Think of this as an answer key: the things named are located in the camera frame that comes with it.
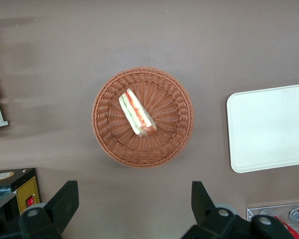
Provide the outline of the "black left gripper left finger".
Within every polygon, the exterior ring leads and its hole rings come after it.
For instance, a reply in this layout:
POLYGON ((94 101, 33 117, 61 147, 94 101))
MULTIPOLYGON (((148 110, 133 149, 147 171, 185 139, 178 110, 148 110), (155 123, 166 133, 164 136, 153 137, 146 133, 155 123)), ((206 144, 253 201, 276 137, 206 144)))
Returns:
POLYGON ((8 222, 0 216, 0 239, 61 239, 78 207, 78 182, 67 181, 44 206, 32 205, 8 222))

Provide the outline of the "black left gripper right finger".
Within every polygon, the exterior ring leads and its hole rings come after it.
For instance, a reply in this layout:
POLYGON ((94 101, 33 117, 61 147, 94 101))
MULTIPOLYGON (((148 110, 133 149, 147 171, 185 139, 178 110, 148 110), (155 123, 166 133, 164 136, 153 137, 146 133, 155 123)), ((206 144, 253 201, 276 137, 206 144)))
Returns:
POLYGON ((289 239, 291 233, 271 216, 254 216, 250 222, 229 209, 216 207, 200 181, 192 182, 191 208, 196 220, 184 239, 289 239))

